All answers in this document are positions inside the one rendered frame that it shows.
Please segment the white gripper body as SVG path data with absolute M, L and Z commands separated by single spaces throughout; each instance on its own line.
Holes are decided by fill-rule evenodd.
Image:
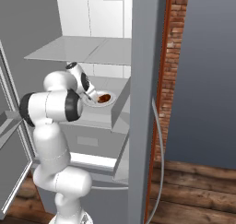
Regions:
M 96 90 L 91 91 L 90 93 L 85 92 L 85 96 L 89 99 L 92 100 L 94 103 L 98 102 L 99 95 Z

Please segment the brown chicken drumstick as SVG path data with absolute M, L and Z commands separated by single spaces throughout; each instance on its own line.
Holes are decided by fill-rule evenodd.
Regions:
M 98 97 L 98 103 L 105 103 L 108 102 L 111 99 L 110 94 L 103 94 Z

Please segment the grey fridge crisper drawer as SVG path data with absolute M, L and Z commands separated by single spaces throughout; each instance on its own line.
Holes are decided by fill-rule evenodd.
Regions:
M 71 152 L 117 159 L 129 127 L 117 124 L 113 129 L 78 124 L 60 124 Z

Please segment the glass fridge shelf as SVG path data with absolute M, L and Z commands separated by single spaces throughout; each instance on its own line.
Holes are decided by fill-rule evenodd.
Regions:
M 26 56 L 26 59 L 100 65 L 130 65 L 131 39 L 62 36 Z

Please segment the grey fridge door bin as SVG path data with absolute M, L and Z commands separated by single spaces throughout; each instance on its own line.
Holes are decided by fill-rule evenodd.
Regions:
M 0 114 L 0 149 L 18 129 L 21 122 L 22 118 L 18 112 L 3 111 Z

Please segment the grey fridge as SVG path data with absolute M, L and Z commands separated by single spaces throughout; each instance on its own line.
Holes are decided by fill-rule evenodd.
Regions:
M 21 98 L 31 92 L 43 92 L 45 77 L 64 71 L 73 62 L 33 60 L 26 56 L 62 36 L 126 38 L 132 40 L 133 0 L 0 0 L 0 41 L 16 90 Z M 114 104 L 94 108 L 84 104 L 80 118 L 74 122 L 113 129 L 117 124 L 129 127 L 117 159 L 71 152 L 70 165 L 87 171 L 95 186 L 128 187 L 131 65 L 100 65 L 78 63 L 90 84 L 98 90 L 116 95 Z M 33 142 L 33 128 L 23 119 L 33 151 L 33 161 L 26 176 L 40 164 Z M 56 214 L 55 193 L 41 189 L 43 205 Z

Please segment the grey fridge door with bin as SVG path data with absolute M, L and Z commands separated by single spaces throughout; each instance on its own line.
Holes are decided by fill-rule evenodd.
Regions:
M 19 96 L 0 41 L 0 114 L 18 112 Z M 33 161 L 27 127 L 22 119 L 18 129 L 0 149 L 0 220 L 6 216 Z

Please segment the white round plate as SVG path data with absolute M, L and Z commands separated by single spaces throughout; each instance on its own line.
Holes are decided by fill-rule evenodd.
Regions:
M 85 105 L 89 107 L 94 107 L 94 108 L 101 108 L 101 107 L 107 107 L 115 103 L 116 101 L 116 95 L 113 92 L 107 91 L 107 90 L 98 90 L 97 91 L 98 95 L 103 95 L 103 94 L 110 94 L 111 99 L 108 102 L 105 103 L 94 103 L 92 100 L 89 100 L 86 96 L 83 97 L 83 102 Z

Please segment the grey freezer drawer front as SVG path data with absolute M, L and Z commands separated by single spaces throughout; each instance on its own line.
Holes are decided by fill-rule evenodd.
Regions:
M 49 224 L 127 224 L 127 190 L 93 190 L 87 171 L 67 166 L 50 173 L 39 165 L 33 173 L 34 183 L 55 193 L 56 214 Z

